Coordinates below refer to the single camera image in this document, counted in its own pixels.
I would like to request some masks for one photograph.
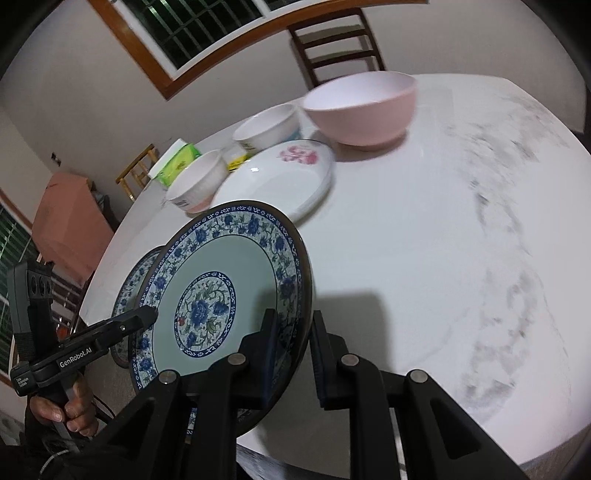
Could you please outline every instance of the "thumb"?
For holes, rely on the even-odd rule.
[[[54,404],[51,400],[43,397],[33,397],[29,402],[29,408],[40,423],[48,423],[48,421],[64,421],[65,418],[60,407]]]

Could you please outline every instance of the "plate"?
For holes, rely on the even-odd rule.
[[[165,369],[181,375],[207,370],[236,352],[245,335],[259,331],[265,309],[274,308],[280,333],[270,409],[306,348],[310,261],[294,225],[264,203],[221,205],[187,224],[160,252],[138,295],[138,306],[156,307],[158,320],[130,341],[137,390]],[[238,434],[254,427],[268,409],[241,410]]]
[[[115,305],[113,305],[113,312],[111,313],[112,317],[121,315],[123,312],[135,307],[139,288],[161,250],[162,247],[156,247],[149,251],[131,269],[115,299]],[[128,344],[129,340],[125,338],[111,347],[111,356],[121,368],[129,368]]]
[[[258,200],[292,222],[309,213],[332,184],[333,151],[314,140],[284,142],[252,157],[222,184],[212,205]]]

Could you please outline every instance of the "pink flower design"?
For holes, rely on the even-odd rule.
[[[283,150],[279,154],[279,158],[283,161],[296,161],[304,165],[314,165],[318,161],[318,153],[311,148],[292,145],[287,150]]]

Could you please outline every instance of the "metal screw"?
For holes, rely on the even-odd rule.
[[[347,353],[347,355],[343,355],[340,358],[340,361],[347,367],[354,367],[359,363],[359,357],[357,355],[353,355],[352,353]]]
[[[233,353],[228,357],[230,365],[242,365],[244,362],[246,362],[246,357],[241,353]]]
[[[174,370],[164,370],[164,372],[160,372],[158,376],[158,380],[164,385],[168,385],[169,383],[174,382],[177,379],[177,373]]]
[[[410,372],[410,379],[416,383],[425,383],[429,376],[423,370],[413,370]]]

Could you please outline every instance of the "marble tabletop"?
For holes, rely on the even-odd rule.
[[[591,157],[508,80],[417,79],[417,111],[400,145],[378,153],[334,145],[335,184],[297,225],[315,308],[328,331],[381,369],[425,369],[523,463],[591,421]],[[236,126],[197,146],[229,144]],[[105,252],[81,317],[109,317],[134,264],[190,220],[150,184]],[[349,473],[348,415],[320,409],[309,353],[239,443]]]

